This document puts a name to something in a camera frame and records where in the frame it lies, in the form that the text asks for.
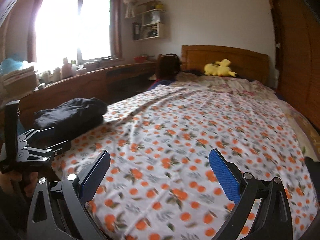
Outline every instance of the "wooden wardrobe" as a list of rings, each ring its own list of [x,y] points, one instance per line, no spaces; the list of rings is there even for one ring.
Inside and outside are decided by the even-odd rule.
[[[320,23],[304,0],[270,0],[278,90],[320,129]]]

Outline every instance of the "yellow stuffed toy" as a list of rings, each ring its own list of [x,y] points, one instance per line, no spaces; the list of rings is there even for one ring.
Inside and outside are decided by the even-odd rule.
[[[204,74],[207,76],[235,77],[236,73],[231,71],[230,64],[231,62],[227,59],[216,61],[214,64],[207,64],[204,66]]]
[[[204,66],[204,74],[207,76],[216,76],[218,74],[218,68],[215,64],[207,64]]]
[[[218,76],[219,77],[228,77],[228,76],[236,76],[235,72],[232,72],[231,69],[229,68],[229,65],[231,62],[227,59],[215,62],[216,65],[218,65]]]

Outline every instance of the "wooden headboard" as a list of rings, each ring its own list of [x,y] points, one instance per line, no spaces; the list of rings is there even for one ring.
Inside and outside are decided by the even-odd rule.
[[[241,77],[255,79],[266,84],[269,76],[269,58],[266,54],[232,47],[212,45],[183,45],[181,53],[182,70],[204,72],[208,63],[231,61],[230,68]]]

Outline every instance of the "orange print bed sheet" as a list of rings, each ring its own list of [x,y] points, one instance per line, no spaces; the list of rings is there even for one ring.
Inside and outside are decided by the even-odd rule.
[[[104,120],[73,140],[52,167],[65,178],[103,149],[110,153],[111,166],[87,208],[113,239],[211,239],[234,207],[209,166],[213,148],[257,179],[282,179],[293,239],[317,213],[296,135],[277,101],[158,86],[109,106]],[[239,239],[248,234],[258,206]]]

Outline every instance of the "white wall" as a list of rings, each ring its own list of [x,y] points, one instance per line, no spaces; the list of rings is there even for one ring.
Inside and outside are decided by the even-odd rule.
[[[27,39],[29,23],[34,0],[18,0],[12,9],[6,37],[7,57],[18,54],[22,60],[27,60]],[[119,65],[134,63],[133,57],[141,54],[141,44],[132,40],[133,19],[125,19],[125,8],[121,7],[121,40],[123,60]]]
[[[167,38],[141,42],[143,53],[180,55],[182,45],[248,49],[269,55],[269,82],[274,84],[275,35],[268,0],[160,1],[167,11]]]

